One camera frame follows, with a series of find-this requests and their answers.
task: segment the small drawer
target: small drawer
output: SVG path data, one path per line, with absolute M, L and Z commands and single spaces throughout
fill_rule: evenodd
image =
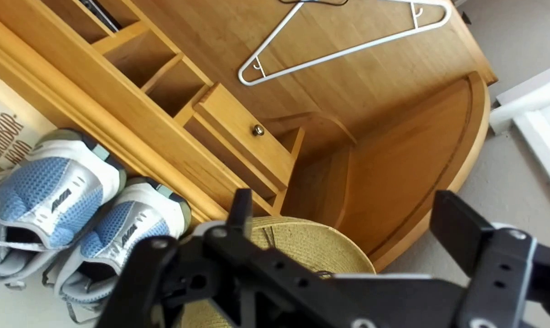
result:
M 277 188 L 287 187 L 293 156 L 223 85 L 215 84 L 194 109 Z

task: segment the straw hat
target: straw hat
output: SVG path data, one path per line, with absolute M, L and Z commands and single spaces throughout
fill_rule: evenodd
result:
M 252 220 L 251 240 L 258 247 L 276 247 L 313 272 L 373 272 L 374 266 L 348 237 L 309 220 L 265 217 Z M 229 324 L 208 301 L 188 304 L 181 328 L 227 328 Z

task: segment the blue mesh sneaker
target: blue mesh sneaker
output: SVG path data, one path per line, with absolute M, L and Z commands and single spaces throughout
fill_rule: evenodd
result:
M 98 312 L 138 241 L 162 235 L 178 238 L 190 220 L 187 201 L 164 185 L 145 177 L 129 180 L 103 220 L 68 259 L 54 266 L 54 293 L 67 302 L 73 321 L 79 323 L 72 304 Z
M 125 171 L 94 140 L 70 129 L 46 135 L 0 182 L 0 282 L 25 287 L 124 185 Z

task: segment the avia logo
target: avia logo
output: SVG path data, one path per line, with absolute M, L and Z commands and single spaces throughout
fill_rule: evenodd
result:
M 72 195 L 72 191 L 70 191 L 70 189 L 66 189 L 64 193 L 60 194 L 58 199 L 52 203 L 52 213 L 54 213 L 54 210 L 56 210 L 56 208 L 60 206 L 60 204 L 62 204 L 62 202 L 65 201 L 70 195 Z
M 125 247 L 125 243 L 127 243 L 127 241 L 129 240 L 131 235 L 135 232 L 135 230 L 137 230 L 137 226 L 135 226 L 135 224 L 133 224 L 131 227 L 129 227 L 129 230 L 127 230 L 127 232 L 125 232 L 125 235 L 121 239 L 121 247 Z

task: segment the plastic hanger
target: plastic hanger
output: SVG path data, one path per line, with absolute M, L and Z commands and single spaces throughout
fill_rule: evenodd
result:
M 317 58 L 317 59 L 314 59 L 314 60 L 310 60 L 308 62 L 304 62 L 302 64 L 295 65 L 293 67 L 289 67 L 289 68 L 283 69 L 281 71 L 278 71 L 278 72 L 271 73 L 271 74 L 267 75 L 265 73 L 263 67 L 262 67 L 261 61 L 258 59 L 258 56 L 261 54 L 261 52 L 263 50 L 265 50 L 265 48 L 268 46 L 268 44 L 271 43 L 271 41 L 273 41 L 273 39 L 275 39 L 275 36 L 281 31 L 281 29 L 283 29 L 283 27 L 285 27 L 285 25 L 291 20 L 291 18 L 295 15 L 295 13 L 297 13 L 297 11 L 305 4 L 305 2 L 299 2 L 298 4 L 296 4 L 293 7 L 293 9 L 291 9 L 291 11 L 287 14 L 287 16 L 285 16 L 285 18 L 283 18 L 281 23 L 279 23 L 279 25 L 277 25 L 277 27 L 275 27 L 273 32 L 271 32 L 271 34 L 267 37 L 267 39 L 250 56 L 250 58 L 242 65 L 242 67 L 240 67 L 239 73 L 238 73 L 238 77 L 239 77 L 240 82 L 243 83 L 244 85 L 248 86 L 248 87 L 251 87 L 252 85 L 257 85 L 259 83 L 263 83 L 264 81 L 269 81 L 271 79 L 281 77 L 285 74 L 296 72 L 300 69 L 315 66 L 317 64 L 321 64 L 322 62 L 327 62 L 329 60 L 338 58 L 340 56 L 345 56 L 347 54 L 351 54 L 351 53 L 356 52 L 356 51 L 371 48 L 373 46 L 378 46 L 380 44 L 388 43 L 388 42 L 394 41 L 394 40 L 398 40 L 398 39 L 401 39 L 403 37 L 416 35 L 418 33 L 422 33 L 422 32 L 425 32 L 425 31 L 430 31 L 430 30 L 433 30 L 433 29 L 437 29 L 437 28 L 442 27 L 443 25 L 445 25 L 449 21 L 449 19 L 451 17 L 451 14 L 452 14 L 451 3 L 448 0 L 383 0 L 383 1 L 406 2 L 406 3 L 411 4 L 412 20 L 414 22 L 415 27 L 413 29 L 410 29 L 410 30 L 407 30 L 407 31 L 402 31 L 402 32 L 396 33 L 394 35 L 385 36 L 385 37 L 382 37 L 382 38 L 377 39 L 377 40 L 373 40 L 373 41 L 370 41 L 370 42 L 366 42 L 364 44 L 360 44 L 359 46 L 352 46 L 351 48 L 347 48 L 345 50 L 340 50 L 338 52 L 334 52 L 333 54 L 329 54 L 327 56 L 323 56 L 323 57 L 320 57 L 320 58 Z M 424 25 L 424 26 L 419 26 L 418 17 L 420 17 L 423 14 L 423 9 L 421 8 L 417 12 L 417 10 L 415 9 L 415 4 L 440 6 L 445 10 L 445 15 L 440 21 L 437 21 L 436 23 L 432 23 L 432 24 Z M 256 62 L 256 64 L 253 65 L 252 67 L 256 70 L 261 71 L 262 77 L 259 77 L 258 79 L 254 80 L 254 81 L 246 81 L 243 77 L 243 72 L 253 62 Z

